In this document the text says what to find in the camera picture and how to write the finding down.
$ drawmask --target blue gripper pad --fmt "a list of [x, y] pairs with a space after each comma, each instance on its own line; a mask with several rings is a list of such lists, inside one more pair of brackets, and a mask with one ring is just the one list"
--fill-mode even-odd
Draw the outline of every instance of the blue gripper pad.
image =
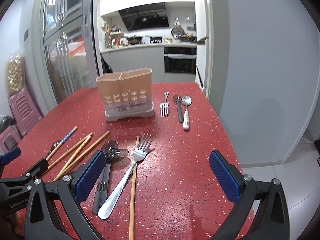
[[6, 154], [0, 155], [0, 164], [7, 165], [12, 162], [15, 158], [21, 155], [21, 150], [19, 147], [15, 147], [11, 151], [7, 152]]
[[105, 165], [106, 156], [103, 152], [100, 152], [75, 185], [75, 200], [77, 203], [87, 200]]
[[240, 199], [239, 184], [214, 151], [210, 153], [209, 164], [228, 200], [235, 204], [238, 203]]

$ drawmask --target oven handle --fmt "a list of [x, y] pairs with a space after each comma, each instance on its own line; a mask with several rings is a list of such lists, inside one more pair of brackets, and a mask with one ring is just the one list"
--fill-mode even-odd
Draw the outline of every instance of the oven handle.
[[174, 58], [174, 59], [196, 59], [197, 55], [189, 54], [164, 54], [165, 57]]

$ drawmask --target barcode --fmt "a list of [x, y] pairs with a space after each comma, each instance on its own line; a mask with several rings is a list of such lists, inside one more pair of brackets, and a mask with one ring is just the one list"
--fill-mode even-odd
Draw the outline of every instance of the barcode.
[[118, 108], [118, 112], [122, 112], [122, 111], [127, 111], [127, 108], [126, 108], [126, 107], [120, 107], [120, 108]]

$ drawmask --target countertop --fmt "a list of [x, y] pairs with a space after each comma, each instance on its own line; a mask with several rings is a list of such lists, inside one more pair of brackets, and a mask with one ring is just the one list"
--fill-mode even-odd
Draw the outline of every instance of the countertop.
[[185, 47], [185, 48], [196, 48], [196, 43], [191, 42], [173, 42], [173, 43], [146, 43], [146, 44], [136, 44], [130, 46], [124, 46], [121, 48], [113, 48], [113, 49], [103, 49], [100, 53], [112, 52], [121, 49], [134, 49], [134, 48], [145, 48], [145, 47]]
[[[161, 117], [160, 102], [169, 92], [169, 116]], [[121, 148], [129, 150], [128, 158], [111, 168], [109, 191], [120, 181], [132, 159], [136, 136], [144, 132], [155, 138], [153, 151], [139, 164], [135, 197], [135, 239], [209, 239], [230, 213], [229, 202], [209, 167], [208, 157], [215, 149], [238, 169], [239, 162], [228, 136], [214, 109], [194, 83], [156, 83], [152, 85], [155, 114], [150, 118], [130, 118], [106, 122], [98, 89], [80, 89], [49, 112], [19, 143], [21, 156], [4, 169], [3, 178], [20, 176], [40, 158], [51, 144], [62, 139], [74, 126], [78, 130], [50, 159], [56, 160], [85, 135], [94, 133], [92, 144], [107, 130]], [[190, 130], [184, 131], [178, 121], [172, 96], [189, 95]], [[102, 143], [95, 150], [101, 149]], [[43, 176], [51, 181], [64, 161]], [[81, 203], [89, 220], [105, 239], [128, 239], [131, 179], [122, 192], [111, 216], [106, 221], [92, 213], [93, 188], [87, 201]], [[77, 237], [59, 202], [57, 208], [67, 232]], [[238, 237], [245, 234], [253, 219], [251, 211]]]

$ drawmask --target spoon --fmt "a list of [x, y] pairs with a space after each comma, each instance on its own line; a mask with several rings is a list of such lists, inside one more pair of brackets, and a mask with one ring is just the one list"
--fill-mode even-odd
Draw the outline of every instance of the spoon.
[[59, 144], [60, 142], [61, 142], [61, 140], [58, 140], [58, 141], [54, 142], [54, 143], [51, 145], [50, 152], [48, 152], [48, 153], [45, 155], [44, 158], [47, 158], [47, 157], [50, 155], [50, 153], [58, 146], [58, 144]]
[[115, 140], [105, 143], [102, 146], [101, 151], [106, 155], [106, 166], [98, 178], [92, 207], [92, 212], [94, 214], [98, 214], [100, 207], [107, 200], [111, 164], [123, 160], [129, 153], [126, 149], [118, 149], [118, 143]]
[[184, 117], [183, 117], [183, 129], [189, 130], [189, 111], [188, 106], [191, 105], [192, 100], [191, 97], [185, 96], [182, 98], [181, 103], [186, 106], [186, 110], [184, 111]]
[[175, 103], [177, 104], [179, 122], [183, 122], [182, 109], [181, 109], [181, 105], [180, 105], [181, 97], [179, 95], [174, 95], [173, 101], [175, 101]]

